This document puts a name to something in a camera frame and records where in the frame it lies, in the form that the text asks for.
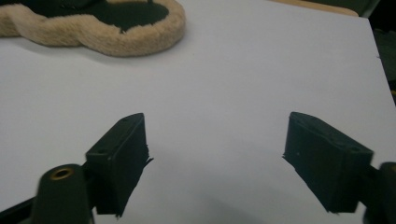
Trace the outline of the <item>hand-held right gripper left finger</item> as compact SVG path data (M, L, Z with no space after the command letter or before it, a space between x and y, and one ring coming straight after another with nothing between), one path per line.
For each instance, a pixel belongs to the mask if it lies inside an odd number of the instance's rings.
M121 217L150 162L144 114L120 119L86 153L90 201L97 214Z

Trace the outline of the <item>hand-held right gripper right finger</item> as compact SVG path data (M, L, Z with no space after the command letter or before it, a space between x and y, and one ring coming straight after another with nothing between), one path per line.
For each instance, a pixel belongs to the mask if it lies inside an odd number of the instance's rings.
M374 152L321 119L290 113L283 158L326 211L353 213L359 201L360 175Z

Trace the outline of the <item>white board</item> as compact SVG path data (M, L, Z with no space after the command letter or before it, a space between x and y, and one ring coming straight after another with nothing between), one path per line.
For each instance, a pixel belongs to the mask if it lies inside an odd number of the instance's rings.
M0 38L0 211L83 163L143 113L151 161L122 217L97 224L361 224L331 214L284 160L289 115L396 161L396 106L370 23L268 0L178 0L183 39L133 58Z

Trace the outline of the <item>wooden table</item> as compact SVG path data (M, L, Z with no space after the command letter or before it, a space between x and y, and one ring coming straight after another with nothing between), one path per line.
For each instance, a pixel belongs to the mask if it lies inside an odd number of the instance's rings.
M308 2L304 0L270 0L273 2L278 2L281 4L287 4L296 7L306 7L315 10L327 11L336 14L348 15L352 17L359 17L359 14L351 9L344 7L334 7L329 5L324 5L320 3Z

